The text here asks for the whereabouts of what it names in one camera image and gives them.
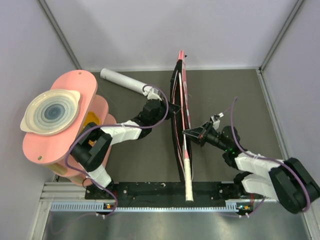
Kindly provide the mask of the pink white badminton racket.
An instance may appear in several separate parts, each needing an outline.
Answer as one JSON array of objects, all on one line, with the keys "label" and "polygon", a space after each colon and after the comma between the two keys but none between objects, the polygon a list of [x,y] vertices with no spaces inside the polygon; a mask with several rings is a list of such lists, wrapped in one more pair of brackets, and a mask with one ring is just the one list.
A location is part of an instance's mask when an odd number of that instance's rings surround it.
[{"label": "pink white badminton racket", "polygon": [[[185,128],[185,115],[184,115],[184,92],[183,92],[183,82],[182,74],[178,73],[179,81],[179,92],[180,92],[180,106],[181,106],[181,121],[182,121],[182,130]],[[190,157],[187,149],[187,140],[184,133],[183,136],[183,167],[184,167],[184,180],[185,180],[185,200],[187,202],[193,202],[193,186],[192,186],[192,173],[191,173],[191,164]]]}]

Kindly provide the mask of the pink racket cover bag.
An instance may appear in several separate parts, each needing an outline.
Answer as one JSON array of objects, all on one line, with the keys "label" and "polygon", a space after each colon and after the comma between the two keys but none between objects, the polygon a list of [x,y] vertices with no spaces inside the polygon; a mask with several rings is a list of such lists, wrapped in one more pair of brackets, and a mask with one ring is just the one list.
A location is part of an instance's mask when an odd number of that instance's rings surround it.
[{"label": "pink racket cover bag", "polygon": [[174,154],[177,162],[180,182],[185,181],[184,176],[184,152],[187,150],[190,160],[190,170],[193,172],[191,141],[185,139],[183,131],[191,128],[189,113],[187,71],[185,58],[187,55],[183,50],[178,54],[177,62],[170,79],[169,101],[180,107],[180,110],[171,118],[171,135]]}]

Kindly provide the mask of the white shuttlecock tube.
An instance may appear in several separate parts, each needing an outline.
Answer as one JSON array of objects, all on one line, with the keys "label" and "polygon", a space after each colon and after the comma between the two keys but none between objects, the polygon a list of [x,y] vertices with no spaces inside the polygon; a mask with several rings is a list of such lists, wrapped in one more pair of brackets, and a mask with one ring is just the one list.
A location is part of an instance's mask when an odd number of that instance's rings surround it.
[{"label": "white shuttlecock tube", "polygon": [[100,71],[100,77],[102,79],[105,79],[109,82],[112,82],[114,84],[127,88],[131,91],[142,94],[144,96],[146,96],[149,93],[150,89],[152,88],[151,86],[146,86],[147,84],[144,82],[133,79],[131,77],[120,74],[118,72],[109,70],[107,68],[103,68]]}]

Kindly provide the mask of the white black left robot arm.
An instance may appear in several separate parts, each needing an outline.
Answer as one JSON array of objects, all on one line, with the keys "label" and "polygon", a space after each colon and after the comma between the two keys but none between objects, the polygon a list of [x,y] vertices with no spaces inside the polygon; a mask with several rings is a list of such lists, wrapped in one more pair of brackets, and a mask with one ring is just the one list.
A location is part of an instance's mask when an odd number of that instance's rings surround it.
[{"label": "white black left robot arm", "polygon": [[109,198],[114,191],[112,178],[103,164],[109,148],[125,141],[140,140],[151,133],[152,128],[179,113],[181,107],[165,100],[150,99],[134,118],[118,124],[96,125],[90,122],[70,148],[70,155],[84,169],[96,192]]}]

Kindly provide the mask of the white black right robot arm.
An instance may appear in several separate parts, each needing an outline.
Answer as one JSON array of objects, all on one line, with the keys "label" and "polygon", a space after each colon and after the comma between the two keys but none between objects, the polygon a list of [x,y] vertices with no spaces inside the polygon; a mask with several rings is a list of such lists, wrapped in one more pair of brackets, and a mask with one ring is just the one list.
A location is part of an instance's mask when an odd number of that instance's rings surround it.
[{"label": "white black right robot arm", "polygon": [[233,179],[232,187],[239,198],[260,195],[276,200],[288,212],[297,214],[307,211],[320,197],[319,185],[298,159],[269,159],[254,154],[240,145],[241,138],[233,126],[225,126],[217,132],[208,121],[183,133],[200,146],[209,143],[224,151],[225,163],[240,172]]}]

